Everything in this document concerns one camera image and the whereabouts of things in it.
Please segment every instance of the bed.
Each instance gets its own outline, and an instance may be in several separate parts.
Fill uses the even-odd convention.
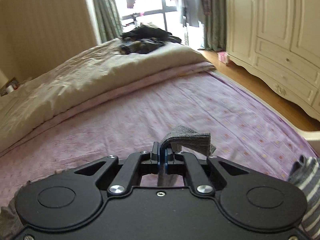
[[[29,180],[150,150],[177,125],[210,132],[216,155],[280,179],[301,154],[316,155],[299,131],[200,53],[167,44],[120,55],[118,45],[89,49],[0,98],[0,206]]]

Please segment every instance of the striped curtain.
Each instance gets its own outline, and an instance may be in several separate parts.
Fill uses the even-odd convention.
[[[122,35],[122,24],[115,0],[93,0],[101,41]]]
[[[204,48],[224,51],[227,43],[226,0],[209,0],[211,13],[205,15]]]

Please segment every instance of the purple patterned bed sheet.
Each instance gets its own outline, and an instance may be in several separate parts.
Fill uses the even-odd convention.
[[[36,128],[0,157],[0,206],[28,180],[110,154],[123,159],[150,150],[179,124],[210,132],[216,155],[280,179],[301,154],[315,156],[279,116],[224,78],[210,72],[166,80],[196,68],[166,70],[107,92]],[[143,179],[155,181],[156,175]]]

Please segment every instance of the clothes rack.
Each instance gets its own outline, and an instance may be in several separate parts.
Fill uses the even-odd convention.
[[[187,26],[187,8],[185,0],[182,0],[182,18],[183,18],[183,29],[184,29],[184,41],[185,45],[189,45],[189,35],[188,35],[188,26]]]

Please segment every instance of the wooden floor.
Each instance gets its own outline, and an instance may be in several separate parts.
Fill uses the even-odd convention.
[[[240,85],[244,86],[252,93],[260,97],[285,118],[287,118],[297,128],[305,131],[320,130],[320,122],[311,118],[304,110],[296,104],[277,95],[273,90],[260,78],[251,75],[245,68],[231,62],[226,66],[218,60],[218,55],[211,51],[200,51],[217,70],[230,77]]]

